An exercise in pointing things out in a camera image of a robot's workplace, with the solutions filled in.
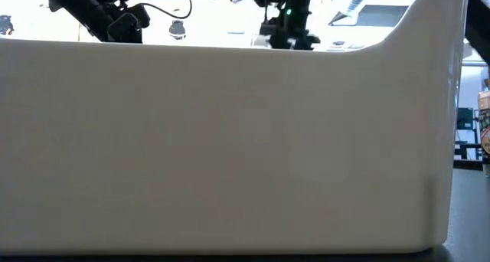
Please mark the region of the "small dark background device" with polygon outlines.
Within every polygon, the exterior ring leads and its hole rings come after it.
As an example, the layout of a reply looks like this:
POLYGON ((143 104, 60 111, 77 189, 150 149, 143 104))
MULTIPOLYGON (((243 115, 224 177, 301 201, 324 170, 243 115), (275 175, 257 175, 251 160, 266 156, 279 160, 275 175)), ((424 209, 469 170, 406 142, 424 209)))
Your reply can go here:
POLYGON ((10 15, 0 15, 0 34, 2 35, 12 35, 14 31, 14 26, 11 22, 10 15))

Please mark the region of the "dark round background device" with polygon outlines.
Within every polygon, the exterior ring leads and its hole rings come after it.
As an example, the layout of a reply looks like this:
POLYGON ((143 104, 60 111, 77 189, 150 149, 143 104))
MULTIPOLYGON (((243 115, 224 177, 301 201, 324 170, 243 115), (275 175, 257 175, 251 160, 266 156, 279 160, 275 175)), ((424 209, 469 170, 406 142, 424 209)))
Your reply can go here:
POLYGON ((169 35, 175 40, 183 40, 186 38, 187 33, 182 20, 173 20, 168 28, 169 35))

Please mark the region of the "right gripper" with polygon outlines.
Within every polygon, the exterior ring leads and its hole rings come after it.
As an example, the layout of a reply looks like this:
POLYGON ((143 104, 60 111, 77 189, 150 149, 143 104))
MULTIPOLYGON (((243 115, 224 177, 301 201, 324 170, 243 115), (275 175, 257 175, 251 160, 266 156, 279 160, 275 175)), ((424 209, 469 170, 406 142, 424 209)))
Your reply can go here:
POLYGON ((269 36, 272 49, 312 50, 320 38, 309 33, 306 23, 311 12, 295 13, 291 8, 279 10, 279 15, 265 21, 260 26, 260 35, 269 36))

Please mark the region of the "black equipment rack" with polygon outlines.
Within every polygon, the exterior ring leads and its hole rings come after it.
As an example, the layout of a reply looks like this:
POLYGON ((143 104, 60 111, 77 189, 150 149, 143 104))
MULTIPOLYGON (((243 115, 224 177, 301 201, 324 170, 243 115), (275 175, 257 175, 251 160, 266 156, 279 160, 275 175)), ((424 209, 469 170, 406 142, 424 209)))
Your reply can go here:
POLYGON ((481 147, 479 142, 479 130, 476 125, 477 121, 478 118, 476 117, 473 108, 458 108, 454 155, 459 156, 459 159, 454 159, 453 165, 455 168, 482 171, 481 147), (473 142, 461 140, 459 136, 460 130, 472 132, 473 142))

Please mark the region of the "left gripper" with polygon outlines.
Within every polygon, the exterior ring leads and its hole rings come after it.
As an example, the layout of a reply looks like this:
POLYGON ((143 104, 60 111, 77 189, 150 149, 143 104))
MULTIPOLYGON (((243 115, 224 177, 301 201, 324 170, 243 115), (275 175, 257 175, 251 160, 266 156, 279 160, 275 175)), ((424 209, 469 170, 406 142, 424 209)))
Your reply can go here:
POLYGON ((142 30, 136 33, 130 33, 123 35, 122 37, 113 37, 108 33, 108 27, 115 20, 108 19, 99 21, 95 25, 90 26, 90 33, 102 42, 116 42, 116 43, 142 43, 142 30))

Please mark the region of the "white plastic bin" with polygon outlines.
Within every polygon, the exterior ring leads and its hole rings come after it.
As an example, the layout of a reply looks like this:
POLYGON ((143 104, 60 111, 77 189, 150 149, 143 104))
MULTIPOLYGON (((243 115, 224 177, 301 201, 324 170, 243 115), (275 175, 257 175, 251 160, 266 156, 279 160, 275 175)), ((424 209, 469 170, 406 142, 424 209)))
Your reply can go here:
POLYGON ((0 39, 0 255, 441 245, 467 1, 349 52, 0 39))

